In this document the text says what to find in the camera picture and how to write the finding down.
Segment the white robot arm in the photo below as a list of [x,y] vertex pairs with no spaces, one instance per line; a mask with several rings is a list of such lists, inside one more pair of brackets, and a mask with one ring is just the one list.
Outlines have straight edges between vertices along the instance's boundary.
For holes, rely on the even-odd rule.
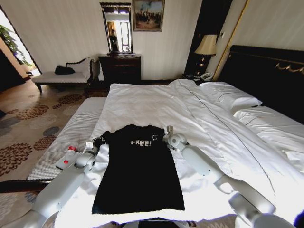
[[189,165],[221,192],[234,192],[229,204],[247,224],[254,228],[294,228],[286,220],[273,215],[276,208],[263,195],[246,182],[227,176],[202,150],[189,145],[183,134],[174,134],[172,126],[167,127],[167,132],[163,140],[169,148],[180,150]]
[[[174,134],[173,127],[167,127],[168,134],[163,140],[169,148],[181,151],[185,160],[199,174],[211,181],[220,191],[235,193],[229,203],[238,216],[254,228],[295,228],[284,219],[273,215],[274,205],[242,180],[227,176],[219,166],[203,151],[187,143],[182,134]],[[64,169],[37,196],[33,208],[21,218],[2,228],[41,228],[49,217],[58,212],[71,198],[82,183],[85,174],[95,164],[103,138],[94,140],[92,150],[87,150],[77,158],[74,165]]]

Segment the houseplant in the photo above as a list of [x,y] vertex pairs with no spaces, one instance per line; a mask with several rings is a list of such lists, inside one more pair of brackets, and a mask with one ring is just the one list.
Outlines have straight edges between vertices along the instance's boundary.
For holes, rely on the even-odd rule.
[[[10,49],[10,51],[13,53],[13,55],[16,57],[18,62],[21,65],[25,65],[24,69],[25,69],[26,72],[28,72],[29,68],[32,68],[33,66],[26,61],[23,53],[18,50],[18,46],[15,43],[15,39],[10,35],[10,32],[14,33],[13,31],[8,29],[7,27],[5,27],[3,25],[0,25],[0,37],[2,38],[2,40],[4,41],[6,46]],[[20,54],[22,56],[22,60],[17,58],[17,54]]]

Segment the black bag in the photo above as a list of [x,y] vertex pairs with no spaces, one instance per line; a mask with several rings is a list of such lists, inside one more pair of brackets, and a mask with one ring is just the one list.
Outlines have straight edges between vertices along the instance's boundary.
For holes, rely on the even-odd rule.
[[[152,135],[159,135],[157,140]],[[161,209],[185,210],[164,130],[128,125],[105,132],[109,164],[99,185],[92,214],[123,214]]]
[[70,75],[73,73],[75,73],[75,70],[73,70],[73,68],[64,67],[64,66],[60,66],[60,65],[58,65],[55,70],[55,74],[57,74],[57,75]]

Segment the red cap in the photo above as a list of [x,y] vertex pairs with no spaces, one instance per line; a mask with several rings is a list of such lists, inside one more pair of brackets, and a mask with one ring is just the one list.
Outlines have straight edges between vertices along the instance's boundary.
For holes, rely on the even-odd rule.
[[76,151],[76,147],[74,147],[74,146],[69,146],[68,149],[69,149],[69,150]]

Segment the framed painting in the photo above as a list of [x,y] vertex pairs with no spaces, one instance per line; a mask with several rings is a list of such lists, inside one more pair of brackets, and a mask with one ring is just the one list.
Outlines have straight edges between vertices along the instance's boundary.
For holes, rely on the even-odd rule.
[[165,0],[133,0],[134,31],[162,31]]

